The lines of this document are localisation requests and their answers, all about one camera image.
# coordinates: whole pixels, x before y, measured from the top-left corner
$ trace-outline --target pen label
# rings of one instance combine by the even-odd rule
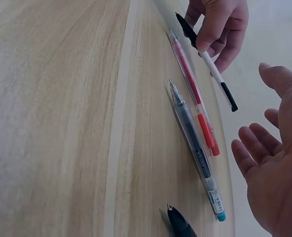
[[[208,191],[211,203],[213,205],[215,213],[221,213],[224,211],[223,204],[221,203],[221,198],[217,190]]]

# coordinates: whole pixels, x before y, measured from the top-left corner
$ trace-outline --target finger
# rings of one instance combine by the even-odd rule
[[[208,48],[207,52],[209,53],[211,58],[218,55],[226,46],[228,32],[229,30],[224,29],[220,38],[212,43],[211,46]]]
[[[201,12],[196,8],[196,6],[192,3],[189,4],[186,15],[184,19],[186,22],[193,28],[197,23],[199,17],[201,16]]]
[[[266,148],[259,142],[257,137],[248,127],[242,127],[239,129],[238,135],[252,156],[253,160],[260,165],[264,159],[271,157],[271,154]]]
[[[245,146],[240,141],[234,140],[231,143],[231,150],[233,151],[235,161],[241,174],[248,182],[248,179],[252,175],[252,170],[257,168],[257,165],[251,159]]]
[[[264,112],[264,116],[276,128],[279,128],[279,111],[278,110],[268,109]]]
[[[220,38],[231,13],[232,9],[226,5],[218,5],[215,7],[213,4],[208,4],[206,6],[203,25],[196,38],[198,51],[207,51],[210,45]]]
[[[282,143],[260,124],[253,123],[249,128],[271,156],[275,156],[283,149]]]
[[[215,61],[219,72],[225,71],[241,50],[246,30],[229,31],[227,44]]]
[[[274,89],[281,98],[287,90],[292,88],[292,71],[286,67],[271,67],[266,63],[261,63],[259,73],[264,83]]]

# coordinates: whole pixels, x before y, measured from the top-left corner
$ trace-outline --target red pen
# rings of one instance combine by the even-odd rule
[[[197,85],[196,78],[191,69],[190,63],[186,58],[186,55],[181,47],[181,44],[175,34],[170,30],[170,43],[173,49],[173,52],[177,58],[181,71],[184,75],[186,84],[189,88],[192,100],[195,104],[196,111],[198,113],[198,120],[203,131],[204,138],[208,148],[211,149],[213,156],[220,154],[219,147],[213,132],[213,127],[211,120],[208,116],[207,110],[202,101],[202,96],[200,89]]]

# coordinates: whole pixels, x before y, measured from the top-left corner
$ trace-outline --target fingernail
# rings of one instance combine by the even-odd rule
[[[267,63],[260,63],[260,65],[259,65],[260,69],[266,69],[266,68],[270,68],[270,67],[271,67],[271,65],[267,64]]]

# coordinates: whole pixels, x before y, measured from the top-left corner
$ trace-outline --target open hand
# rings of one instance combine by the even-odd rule
[[[281,97],[279,110],[266,118],[280,130],[282,143],[261,125],[239,130],[232,142],[237,165],[248,185],[248,201],[260,225],[274,237],[292,236],[292,72],[260,64],[265,84]]]
[[[222,73],[238,55],[248,25],[246,0],[190,0],[185,20],[194,27],[205,15],[196,39],[198,51],[208,51]]]

